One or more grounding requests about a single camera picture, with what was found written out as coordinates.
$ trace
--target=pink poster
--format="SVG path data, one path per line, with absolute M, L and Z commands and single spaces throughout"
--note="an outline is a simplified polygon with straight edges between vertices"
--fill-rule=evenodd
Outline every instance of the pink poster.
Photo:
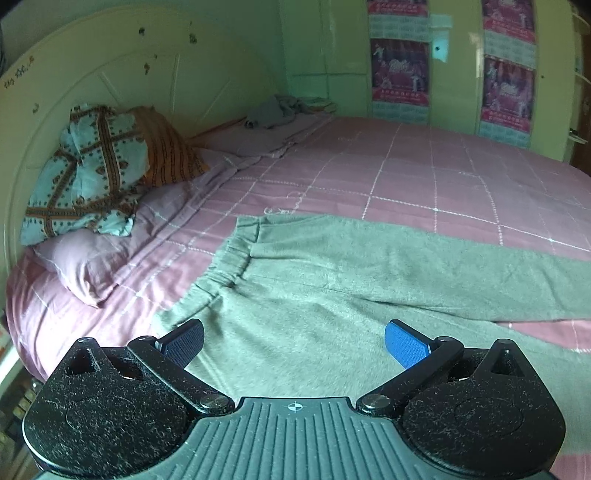
M 427 0 L 369 0 L 368 12 L 378 15 L 427 17 Z
M 482 120 L 530 133 L 534 71 L 487 55 L 484 72 Z
M 373 100 L 428 106 L 428 47 L 417 41 L 373 38 Z
M 532 0 L 482 0 L 484 29 L 535 43 Z

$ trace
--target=blue patterned cloth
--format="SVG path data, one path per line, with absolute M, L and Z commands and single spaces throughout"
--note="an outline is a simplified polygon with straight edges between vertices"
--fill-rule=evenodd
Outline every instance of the blue patterned cloth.
M 148 148 L 133 115 L 75 107 L 29 199 L 21 243 L 35 245 L 80 228 L 129 235 L 147 170 Z

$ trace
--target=pink pillow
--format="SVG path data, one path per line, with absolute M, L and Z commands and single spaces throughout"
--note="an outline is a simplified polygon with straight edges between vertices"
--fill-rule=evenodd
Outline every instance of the pink pillow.
M 237 171 L 259 158 L 196 149 L 210 167 L 193 179 L 148 192 L 139 202 L 131 236 L 100 235 L 87 229 L 50 238 L 35 247 L 35 260 L 55 272 L 78 299 L 99 307 L 129 274 L 132 259 L 141 261 L 179 226 L 184 225 L 205 197 Z
M 270 129 L 246 128 L 244 122 L 240 121 L 200 134 L 188 142 L 194 147 L 210 148 L 239 157 L 277 158 L 331 119 L 332 116 L 324 112 L 299 113 L 293 122 Z

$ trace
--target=patterned pillow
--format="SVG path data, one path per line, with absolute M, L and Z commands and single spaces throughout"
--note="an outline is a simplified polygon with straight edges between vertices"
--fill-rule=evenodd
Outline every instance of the patterned pillow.
M 76 107 L 37 179 L 21 243 L 35 245 L 80 228 L 129 235 L 143 194 L 136 184 L 147 168 L 147 146 L 132 115 Z
M 148 170 L 148 147 L 130 113 L 77 106 L 69 128 L 82 160 L 73 185 L 77 205 L 112 202 Z
M 145 184 L 161 187 L 192 180 L 209 170 L 207 164 L 185 143 L 180 134 L 154 108 L 132 108 L 139 131 L 148 144 L 150 169 Z

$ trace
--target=orange striped pillow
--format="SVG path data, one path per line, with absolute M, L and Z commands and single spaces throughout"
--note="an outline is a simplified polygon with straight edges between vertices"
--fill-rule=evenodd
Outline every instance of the orange striped pillow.
M 161 187 L 194 179 L 209 170 L 207 164 L 154 107 L 140 106 L 130 110 L 138 130 L 148 145 L 150 168 L 144 183 Z

